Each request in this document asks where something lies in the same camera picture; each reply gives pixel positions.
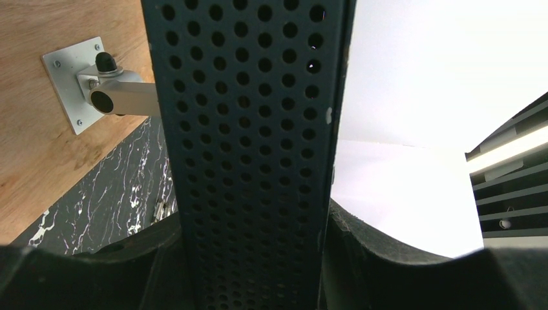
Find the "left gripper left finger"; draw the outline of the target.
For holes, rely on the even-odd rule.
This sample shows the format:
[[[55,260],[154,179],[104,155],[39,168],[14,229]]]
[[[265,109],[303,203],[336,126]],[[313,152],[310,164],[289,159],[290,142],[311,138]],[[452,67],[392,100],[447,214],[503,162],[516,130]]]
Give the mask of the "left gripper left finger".
[[[1,309],[194,309],[177,214],[95,253],[1,247]]]

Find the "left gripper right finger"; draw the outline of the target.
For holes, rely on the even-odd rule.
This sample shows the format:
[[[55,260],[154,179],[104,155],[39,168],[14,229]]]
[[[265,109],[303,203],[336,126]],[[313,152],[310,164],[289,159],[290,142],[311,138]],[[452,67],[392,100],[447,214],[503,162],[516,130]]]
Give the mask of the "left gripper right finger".
[[[485,248],[450,259],[331,201],[322,287],[328,309],[546,309],[547,249]]]

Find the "dark teal network switch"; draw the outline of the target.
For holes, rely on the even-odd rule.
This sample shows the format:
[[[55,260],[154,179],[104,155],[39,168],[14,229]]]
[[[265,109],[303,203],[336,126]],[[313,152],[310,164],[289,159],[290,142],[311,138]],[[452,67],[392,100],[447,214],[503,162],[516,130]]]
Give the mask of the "dark teal network switch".
[[[355,1],[143,1],[197,309],[316,309]]]

